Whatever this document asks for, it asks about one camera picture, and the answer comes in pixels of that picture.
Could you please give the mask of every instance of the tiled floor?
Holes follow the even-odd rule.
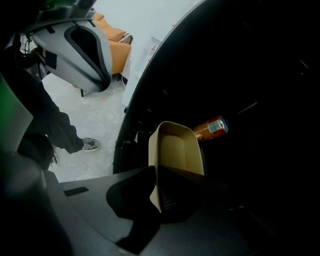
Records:
[[[125,87],[112,79],[103,92],[91,93],[83,98],[80,89],[51,74],[43,80],[46,91],[60,111],[69,115],[80,138],[94,138],[101,142],[95,152],[79,151],[69,154],[56,148],[60,164],[53,171],[59,182],[85,180],[111,175],[115,143],[124,118],[121,104]]]

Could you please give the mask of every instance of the storage box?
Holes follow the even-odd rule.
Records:
[[[161,212],[158,192],[158,166],[166,166],[204,175],[204,166],[194,132],[181,124],[164,121],[149,139],[149,166],[155,167],[155,188],[151,202]]]

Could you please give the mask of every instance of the black pants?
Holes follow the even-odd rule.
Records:
[[[76,128],[70,124],[68,115],[60,112],[43,83],[17,68],[12,47],[2,55],[1,71],[16,97],[33,115],[18,149],[20,154],[32,158],[43,169],[48,169],[53,156],[51,144],[70,154],[82,149],[84,143],[77,136]]]

